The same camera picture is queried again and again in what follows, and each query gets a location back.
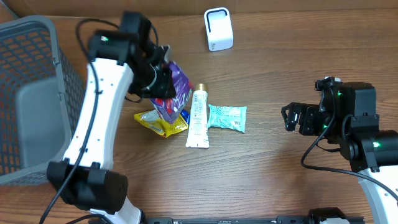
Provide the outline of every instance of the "basket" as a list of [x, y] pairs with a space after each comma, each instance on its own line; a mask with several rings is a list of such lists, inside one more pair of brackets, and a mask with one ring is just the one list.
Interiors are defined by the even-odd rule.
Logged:
[[83, 83], [54, 24], [27, 16], [0, 24], [0, 185], [39, 185], [71, 141]]

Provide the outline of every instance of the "yellow package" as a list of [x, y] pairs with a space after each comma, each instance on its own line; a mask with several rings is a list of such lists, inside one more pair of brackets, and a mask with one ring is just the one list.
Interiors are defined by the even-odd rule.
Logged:
[[147, 111], [134, 115], [134, 119], [145, 127], [153, 130], [163, 137], [169, 137], [172, 134], [180, 133], [188, 129], [187, 122], [180, 115], [173, 124], [160, 118], [156, 110]]

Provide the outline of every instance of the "purple package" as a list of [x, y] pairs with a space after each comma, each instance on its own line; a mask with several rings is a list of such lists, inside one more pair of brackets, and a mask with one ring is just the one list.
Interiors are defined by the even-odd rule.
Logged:
[[172, 124], [180, 116], [182, 109], [191, 97], [193, 85], [175, 62], [169, 63], [169, 69], [172, 71], [173, 85], [176, 92], [175, 98], [167, 100], [151, 98], [150, 101], [155, 106], [160, 117]]

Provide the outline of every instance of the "white tube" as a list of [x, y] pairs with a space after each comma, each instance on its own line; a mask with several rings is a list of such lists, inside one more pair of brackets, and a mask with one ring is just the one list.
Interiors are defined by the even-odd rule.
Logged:
[[199, 84], [193, 92], [186, 147], [209, 148], [207, 131], [207, 86]]

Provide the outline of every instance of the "wooden table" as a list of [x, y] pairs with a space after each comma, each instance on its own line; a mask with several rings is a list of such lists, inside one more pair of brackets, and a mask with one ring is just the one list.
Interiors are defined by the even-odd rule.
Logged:
[[[52, 19], [63, 51], [85, 76], [74, 36], [78, 19]], [[372, 83], [381, 129], [398, 129], [398, 10], [236, 14], [232, 19], [233, 48], [209, 53], [202, 16], [151, 18], [160, 43], [172, 46], [173, 59], [191, 81], [208, 84], [209, 103], [248, 107], [246, 133], [211, 128], [208, 150], [187, 149], [186, 131], [163, 139], [134, 120], [135, 113], [153, 109], [148, 101], [125, 102], [114, 170], [127, 175], [130, 201], [149, 217], [261, 218], [339, 207], [372, 223], [355, 177], [300, 166], [315, 138], [285, 131], [280, 109], [292, 101], [318, 103], [313, 81], [336, 76]], [[83, 36], [99, 27], [107, 29], [90, 24]], [[349, 169], [339, 154], [318, 149], [308, 163]], [[49, 184], [0, 187], [0, 222], [37, 223], [54, 193]], [[59, 200], [47, 223], [84, 214]]]

